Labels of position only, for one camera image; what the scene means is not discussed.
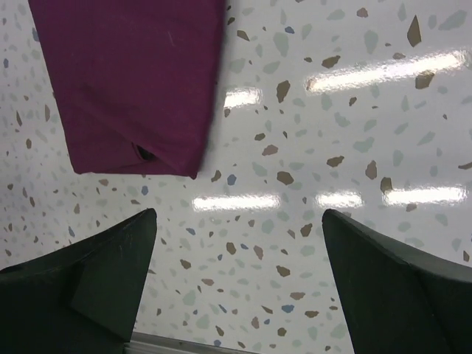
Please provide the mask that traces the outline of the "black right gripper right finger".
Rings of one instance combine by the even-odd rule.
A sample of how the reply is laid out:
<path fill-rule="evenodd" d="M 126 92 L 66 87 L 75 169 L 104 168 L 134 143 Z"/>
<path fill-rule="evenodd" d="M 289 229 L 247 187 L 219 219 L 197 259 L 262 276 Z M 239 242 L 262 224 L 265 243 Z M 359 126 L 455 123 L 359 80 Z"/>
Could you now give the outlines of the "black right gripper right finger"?
<path fill-rule="evenodd" d="M 322 228 L 355 353 L 471 352 L 471 268 L 334 209 Z"/>

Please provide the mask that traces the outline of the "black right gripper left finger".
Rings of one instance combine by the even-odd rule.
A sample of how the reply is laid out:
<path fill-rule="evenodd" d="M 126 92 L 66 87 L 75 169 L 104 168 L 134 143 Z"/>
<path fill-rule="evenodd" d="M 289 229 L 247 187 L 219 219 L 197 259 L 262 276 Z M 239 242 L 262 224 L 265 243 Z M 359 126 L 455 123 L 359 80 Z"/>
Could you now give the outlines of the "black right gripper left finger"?
<path fill-rule="evenodd" d="M 157 232 L 146 209 L 97 235 L 1 270 L 2 353 L 123 353 Z"/>

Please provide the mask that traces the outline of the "purple surgical cloth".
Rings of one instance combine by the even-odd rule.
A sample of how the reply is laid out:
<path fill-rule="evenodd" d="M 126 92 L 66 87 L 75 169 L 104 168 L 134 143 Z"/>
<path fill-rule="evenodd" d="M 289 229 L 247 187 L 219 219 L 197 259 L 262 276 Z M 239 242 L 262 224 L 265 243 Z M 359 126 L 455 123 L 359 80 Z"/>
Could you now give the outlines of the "purple surgical cloth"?
<path fill-rule="evenodd" d="M 198 175 L 226 4 L 31 1 L 76 173 Z"/>

